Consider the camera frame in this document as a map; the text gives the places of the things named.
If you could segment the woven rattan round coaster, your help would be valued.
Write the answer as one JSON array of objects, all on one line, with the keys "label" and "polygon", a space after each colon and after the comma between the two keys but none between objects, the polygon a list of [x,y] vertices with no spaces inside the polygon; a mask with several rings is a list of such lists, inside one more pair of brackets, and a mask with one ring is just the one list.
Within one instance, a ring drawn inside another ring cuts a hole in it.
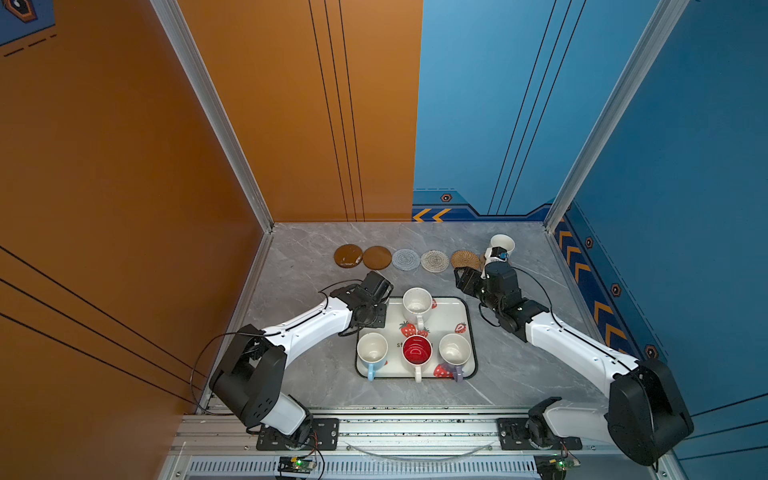
[{"label": "woven rattan round coaster", "polygon": [[476,253],[469,250],[455,251],[450,258],[450,262],[454,269],[470,268],[477,271],[483,269],[481,258]]}]

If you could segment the multicolour woven rope coaster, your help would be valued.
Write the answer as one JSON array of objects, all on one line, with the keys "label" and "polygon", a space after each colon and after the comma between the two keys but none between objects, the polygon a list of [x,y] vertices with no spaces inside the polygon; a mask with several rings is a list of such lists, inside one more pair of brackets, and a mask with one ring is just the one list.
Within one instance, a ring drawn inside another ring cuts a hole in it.
[{"label": "multicolour woven rope coaster", "polygon": [[422,268],[427,272],[439,274],[448,269],[450,266],[450,259],[442,251],[429,250],[421,256],[420,263]]}]

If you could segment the white speckled mug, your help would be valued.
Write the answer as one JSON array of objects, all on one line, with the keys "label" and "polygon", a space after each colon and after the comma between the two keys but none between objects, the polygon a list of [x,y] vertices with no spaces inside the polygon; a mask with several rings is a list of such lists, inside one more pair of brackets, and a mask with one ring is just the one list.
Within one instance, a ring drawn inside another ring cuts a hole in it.
[{"label": "white speckled mug", "polygon": [[405,320],[423,331],[433,310],[433,297],[423,288],[411,288],[402,297],[402,308]]}]

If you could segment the light brown wooden round coaster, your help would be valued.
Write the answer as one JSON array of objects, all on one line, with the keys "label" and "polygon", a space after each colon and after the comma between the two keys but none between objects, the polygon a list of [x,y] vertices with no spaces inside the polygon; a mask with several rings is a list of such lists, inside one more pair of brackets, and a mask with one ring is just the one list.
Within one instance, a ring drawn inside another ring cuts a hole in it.
[{"label": "light brown wooden round coaster", "polygon": [[364,251],[362,261],[370,270],[383,270],[391,264],[392,253],[386,247],[372,246]]}]

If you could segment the dark brown wooden round coaster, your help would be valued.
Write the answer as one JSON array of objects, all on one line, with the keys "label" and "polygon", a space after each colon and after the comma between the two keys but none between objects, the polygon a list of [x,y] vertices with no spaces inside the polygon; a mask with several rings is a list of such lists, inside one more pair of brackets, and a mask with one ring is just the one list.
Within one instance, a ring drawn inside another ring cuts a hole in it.
[{"label": "dark brown wooden round coaster", "polygon": [[354,268],[359,265],[363,258],[363,250],[355,244],[344,244],[338,247],[333,255],[334,262],[341,268]]}]

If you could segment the grey woven rope coaster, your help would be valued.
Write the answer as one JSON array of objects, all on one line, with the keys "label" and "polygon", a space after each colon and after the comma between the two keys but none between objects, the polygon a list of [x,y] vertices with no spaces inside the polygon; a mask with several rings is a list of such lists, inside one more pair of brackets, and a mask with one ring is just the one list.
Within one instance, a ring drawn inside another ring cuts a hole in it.
[{"label": "grey woven rope coaster", "polygon": [[420,267],[421,256],[412,249],[399,249],[392,254],[392,265],[401,271],[413,271]]}]

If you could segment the purple handled mug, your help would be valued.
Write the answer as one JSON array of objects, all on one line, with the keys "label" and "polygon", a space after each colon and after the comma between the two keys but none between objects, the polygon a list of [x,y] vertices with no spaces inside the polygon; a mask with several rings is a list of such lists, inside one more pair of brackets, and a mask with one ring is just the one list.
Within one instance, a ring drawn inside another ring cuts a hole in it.
[{"label": "purple handled mug", "polygon": [[447,334],[440,340],[439,354],[443,370],[450,373],[456,382],[463,382],[465,365],[472,357],[470,342],[460,334]]}]

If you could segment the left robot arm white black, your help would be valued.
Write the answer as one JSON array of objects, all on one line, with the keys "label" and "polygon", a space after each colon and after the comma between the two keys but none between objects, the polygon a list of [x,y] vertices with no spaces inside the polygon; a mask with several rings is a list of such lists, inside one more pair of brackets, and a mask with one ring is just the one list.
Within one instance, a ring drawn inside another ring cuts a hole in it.
[{"label": "left robot arm white black", "polygon": [[230,332],[232,340],[208,380],[211,392],[247,430],[271,428],[289,445],[304,445],[313,417],[281,391],[286,368],[326,339],[368,327],[392,290],[389,280],[370,271],[359,282],[339,282],[332,292],[323,289],[318,305],[290,320],[263,329],[248,324]]}]

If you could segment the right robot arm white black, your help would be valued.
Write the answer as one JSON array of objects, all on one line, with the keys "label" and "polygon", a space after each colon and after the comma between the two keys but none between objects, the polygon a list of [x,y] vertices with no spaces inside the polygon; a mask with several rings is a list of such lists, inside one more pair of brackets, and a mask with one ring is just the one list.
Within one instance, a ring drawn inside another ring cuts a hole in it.
[{"label": "right robot arm white black", "polygon": [[560,320],[550,306],[523,296],[517,270],[492,262],[483,270],[459,267],[455,283],[490,310],[496,326],[548,352],[607,399],[604,408],[549,397],[528,412],[529,442],[548,449],[575,437],[610,443],[626,457],[653,466],[694,431],[694,422],[669,367],[614,350]]}]

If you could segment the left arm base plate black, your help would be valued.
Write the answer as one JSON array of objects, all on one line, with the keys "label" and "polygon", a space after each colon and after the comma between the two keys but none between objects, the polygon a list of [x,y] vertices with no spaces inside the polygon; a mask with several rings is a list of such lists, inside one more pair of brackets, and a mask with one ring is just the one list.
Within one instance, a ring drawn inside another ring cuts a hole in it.
[{"label": "left arm base plate black", "polygon": [[338,418],[313,418],[305,420],[290,435],[272,427],[264,427],[258,434],[256,449],[309,451],[318,447],[321,451],[334,451],[337,448],[338,435]]}]

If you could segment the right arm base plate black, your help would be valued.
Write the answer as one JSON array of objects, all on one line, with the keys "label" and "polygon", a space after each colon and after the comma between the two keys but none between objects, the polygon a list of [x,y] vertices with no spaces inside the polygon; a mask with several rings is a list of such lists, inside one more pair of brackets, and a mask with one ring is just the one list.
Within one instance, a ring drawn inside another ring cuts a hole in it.
[{"label": "right arm base plate black", "polygon": [[558,437],[541,420],[532,418],[500,418],[497,433],[503,450],[581,450],[578,437]]}]

